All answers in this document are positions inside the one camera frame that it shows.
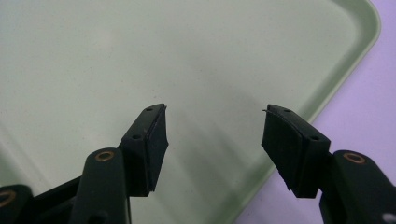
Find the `white tray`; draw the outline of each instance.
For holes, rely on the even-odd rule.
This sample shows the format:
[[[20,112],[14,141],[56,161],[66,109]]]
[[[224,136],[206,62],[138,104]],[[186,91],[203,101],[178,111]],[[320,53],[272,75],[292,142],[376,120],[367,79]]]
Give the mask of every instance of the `white tray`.
[[[365,0],[3,1],[0,183],[60,185],[165,103],[170,147],[133,222],[231,222],[273,170],[262,109],[312,120],[378,33]]]

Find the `light green tray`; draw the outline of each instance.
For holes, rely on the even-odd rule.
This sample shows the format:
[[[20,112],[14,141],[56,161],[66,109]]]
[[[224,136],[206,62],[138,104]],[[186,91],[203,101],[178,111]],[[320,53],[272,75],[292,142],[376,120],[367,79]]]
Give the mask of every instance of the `light green tray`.
[[[273,170],[262,109],[312,120],[378,33],[365,0],[2,1],[0,183],[60,185],[165,103],[133,222],[232,222]]]

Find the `purple background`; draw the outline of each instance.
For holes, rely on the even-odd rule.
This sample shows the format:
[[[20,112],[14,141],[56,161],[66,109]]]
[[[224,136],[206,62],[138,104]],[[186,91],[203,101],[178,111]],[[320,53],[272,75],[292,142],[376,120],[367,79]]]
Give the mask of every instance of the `purple background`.
[[[334,95],[314,126],[332,140],[331,152],[358,151],[396,184],[396,1],[372,0],[380,36]],[[323,223],[318,200],[296,199],[275,171],[235,223]]]

